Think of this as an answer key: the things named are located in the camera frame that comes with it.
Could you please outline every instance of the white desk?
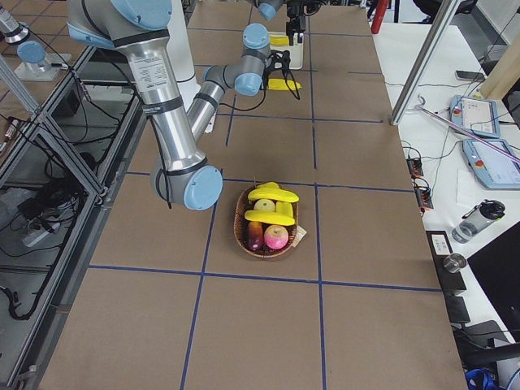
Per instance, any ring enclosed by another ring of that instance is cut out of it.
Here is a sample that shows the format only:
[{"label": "white desk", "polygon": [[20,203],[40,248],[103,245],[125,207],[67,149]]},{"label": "white desk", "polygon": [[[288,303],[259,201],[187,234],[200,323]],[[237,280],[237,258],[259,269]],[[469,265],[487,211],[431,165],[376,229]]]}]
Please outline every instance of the white desk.
[{"label": "white desk", "polygon": [[[375,36],[375,46],[387,83],[401,85],[405,83],[429,28],[430,26],[419,24],[384,24],[382,26],[379,35]],[[464,84],[464,81],[455,78],[456,69],[479,71],[480,66],[458,28],[450,26],[420,84]],[[471,85],[469,89],[467,89],[467,85],[457,88],[423,86],[418,89],[418,92],[426,98],[427,108],[439,111],[448,107],[454,94],[469,93],[474,86],[476,84]],[[391,103],[394,105],[402,87],[387,85],[387,89]],[[498,102],[498,110],[499,115],[506,112],[502,102]],[[512,119],[509,115],[505,115],[500,120],[510,121]],[[399,124],[401,139],[408,141],[418,149],[422,156],[439,157],[447,131],[446,125],[420,112],[406,114]],[[500,131],[501,137],[511,145],[520,146],[520,131],[516,126],[501,125]],[[466,137],[450,131],[442,154],[447,154],[457,141],[464,138]],[[422,169],[430,186],[435,183],[438,164],[439,160],[423,159]],[[453,252],[469,257],[520,220],[520,192],[488,190],[476,179],[471,185],[463,188],[458,185],[459,172],[471,172],[462,155],[460,143],[448,157],[440,160],[432,198],[435,209],[428,211],[422,221],[426,230],[445,230],[449,235],[453,227],[460,222],[460,218],[483,199],[496,199],[503,202],[505,217],[502,220],[478,234],[469,243],[462,245],[455,240],[450,241]],[[464,196],[464,201],[459,198],[457,203],[457,192],[459,192],[459,196]],[[471,318],[469,325],[493,319],[502,329],[505,329],[470,268],[465,268],[461,274],[468,288],[462,296]],[[509,334],[507,336],[510,341],[514,341]]]}]

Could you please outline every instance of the power strip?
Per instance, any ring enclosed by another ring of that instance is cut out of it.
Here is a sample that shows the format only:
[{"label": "power strip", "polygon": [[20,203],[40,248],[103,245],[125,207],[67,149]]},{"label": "power strip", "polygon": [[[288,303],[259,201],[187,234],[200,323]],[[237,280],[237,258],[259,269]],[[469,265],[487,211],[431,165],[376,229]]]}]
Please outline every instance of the power strip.
[{"label": "power strip", "polygon": [[29,231],[27,236],[25,236],[22,239],[22,242],[24,243],[24,245],[27,246],[28,248],[31,248],[34,245],[36,245],[38,242],[40,242],[41,240],[46,238],[49,234],[56,233],[58,231],[59,227],[61,226],[61,223],[52,222],[53,220],[57,221],[57,220],[59,220],[59,218],[58,217],[49,217],[49,219],[48,219],[48,221],[49,221],[48,224],[50,226],[49,230],[47,230],[43,226],[41,226],[39,229],[33,229],[33,230]]}]

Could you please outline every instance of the apple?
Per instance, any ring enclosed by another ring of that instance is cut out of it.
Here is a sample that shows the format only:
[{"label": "apple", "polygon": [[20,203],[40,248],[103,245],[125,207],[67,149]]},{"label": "apple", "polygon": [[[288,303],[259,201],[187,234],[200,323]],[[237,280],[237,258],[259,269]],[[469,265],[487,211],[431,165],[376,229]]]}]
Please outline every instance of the apple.
[{"label": "apple", "polygon": [[275,211],[276,205],[271,199],[258,199],[254,204],[255,210]]},{"label": "apple", "polygon": [[271,225],[266,229],[263,240],[271,249],[282,249],[289,241],[289,233],[283,226]]}]

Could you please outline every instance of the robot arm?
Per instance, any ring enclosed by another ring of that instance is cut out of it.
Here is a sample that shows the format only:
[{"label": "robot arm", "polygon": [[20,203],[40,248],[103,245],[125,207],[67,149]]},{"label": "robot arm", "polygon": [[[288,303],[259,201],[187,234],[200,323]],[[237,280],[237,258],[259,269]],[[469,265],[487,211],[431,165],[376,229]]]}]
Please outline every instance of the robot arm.
[{"label": "robot arm", "polygon": [[284,5],[287,5],[287,17],[289,21],[285,24],[285,33],[289,38],[289,45],[294,44],[294,35],[297,35],[297,42],[303,42],[303,33],[306,30],[306,16],[313,15],[325,4],[325,0],[247,0],[258,8],[260,14],[266,19],[271,20],[276,12]]},{"label": "robot arm", "polygon": [[192,210],[211,207],[222,190],[222,176],[206,165],[197,141],[227,89],[258,93],[270,61],[267,30],[261,24],[245,29],[240,61],[212,67],[187,113],[166,50],[171,0],[69,0],[68,7],[72,38],[118,50],[128,60],[161,148],[151,177],[158,195]]}]

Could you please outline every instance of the electronic device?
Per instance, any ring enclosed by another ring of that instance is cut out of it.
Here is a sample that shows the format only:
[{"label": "electronic device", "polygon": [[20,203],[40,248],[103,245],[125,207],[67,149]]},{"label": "electronic device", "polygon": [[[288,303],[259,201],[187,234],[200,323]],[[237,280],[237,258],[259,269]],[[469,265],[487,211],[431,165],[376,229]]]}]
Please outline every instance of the electronic device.
[{"label": "electronic device", "polygon": [[[506,140],[489,141],[494,146],[515,155]],[[464,140],[462,151],[471,169],[488,189],[520,189],[520,166],[476,140]]]},{"label": "electronic device", "polygon": [[[468,263],[480,287],[510,331],[520,328],[519,235],[520,222],[468,258]],[[476,329],[474,332],[483,330],[485,331],[485,329]],[[520,341],[520,331],[512,331],[511,335],[516,341]]]},{"label": "electronic device", "polygon": [[486,80],[484,74],[478,71],[455,71],[455,77],[457,77],[458,80],[468,80],[479,83]]},{"label": "electronic device", "polygon": [[492,100],[455,95],[449,105],[451,120],[482,138],[500,138],[501,127]]}]

